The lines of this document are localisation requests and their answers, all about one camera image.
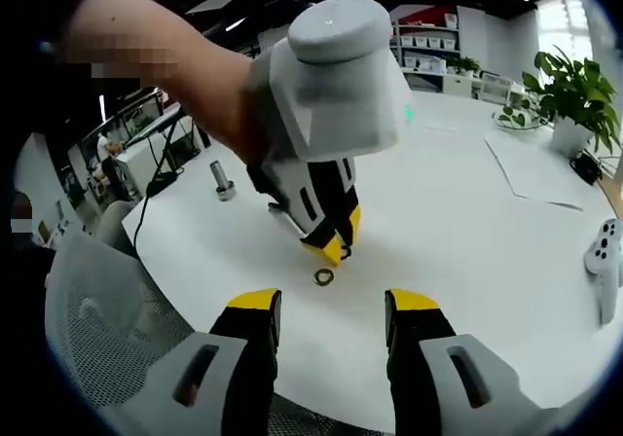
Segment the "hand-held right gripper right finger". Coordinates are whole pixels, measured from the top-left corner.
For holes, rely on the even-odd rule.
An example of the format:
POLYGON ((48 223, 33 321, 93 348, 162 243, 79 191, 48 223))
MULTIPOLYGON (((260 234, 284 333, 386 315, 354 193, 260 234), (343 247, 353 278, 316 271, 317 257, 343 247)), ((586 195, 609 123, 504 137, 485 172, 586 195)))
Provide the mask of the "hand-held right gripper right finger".
POLYGON ((549 435, 555 410, 537 406, 502 358, 458 334, 431 298, 385 291, 386 374, 398 435, 549 435))

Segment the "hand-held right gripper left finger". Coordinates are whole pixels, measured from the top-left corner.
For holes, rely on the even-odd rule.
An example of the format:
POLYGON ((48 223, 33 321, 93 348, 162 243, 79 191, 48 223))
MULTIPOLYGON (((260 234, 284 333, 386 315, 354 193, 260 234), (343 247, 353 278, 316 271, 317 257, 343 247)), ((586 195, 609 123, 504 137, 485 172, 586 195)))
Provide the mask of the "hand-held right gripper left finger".
POLYGON ((281 292, 233 298, 147 371, 142 389, 104 411, 115 435, 265 435, 277 377, 281 292))

